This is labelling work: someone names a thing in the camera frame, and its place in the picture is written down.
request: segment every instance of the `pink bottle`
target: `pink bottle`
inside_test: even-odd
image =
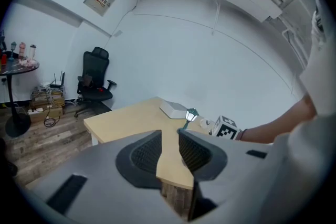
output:
[[[25,54],[25,48],[26,48],[26,44],[21,42],[20,46],[19,46],[20,50],[19,50],[19,58],[23,58],[24,54]]]

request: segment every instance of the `light wood tabletop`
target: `light wood tabletop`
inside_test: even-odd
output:
[[[84,120],[89,132],[100,142],[106,143],[133,134],[161,130],[162,154],[156,168],[156,177],[176,187],[193,189],[194,177],[183,164],[178,149],[177,129],[183,127],[186,120],[170,119],[161,109],[159,97],[116,109]],[[207,134],[200,127],[201,117],[189,123],[188,129]]]

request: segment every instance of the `red cup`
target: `red cup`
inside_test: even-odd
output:
[[[6,54],[2,55],[2,58],[1,58],[1,64],[2,64],[2,65],[7,64],[7,55],[6,55]]]

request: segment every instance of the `person's arm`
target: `person's arm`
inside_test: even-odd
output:
[[[238,135],[241,141],[272,143],[276,136],[291,132],[299,123],[311,120],[316,115],[315,107],[306,94],[299,102],[276,120],[244,131]]]

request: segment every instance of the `small toy lamp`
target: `small toy lamp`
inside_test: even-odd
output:
[[[199,116],[199,114],[196,109],[188,109],[185,115],[185,119],[187,120],[187,122],[185,123],[182,129],[187,129],[188,124],[196,120],[197,116]]]

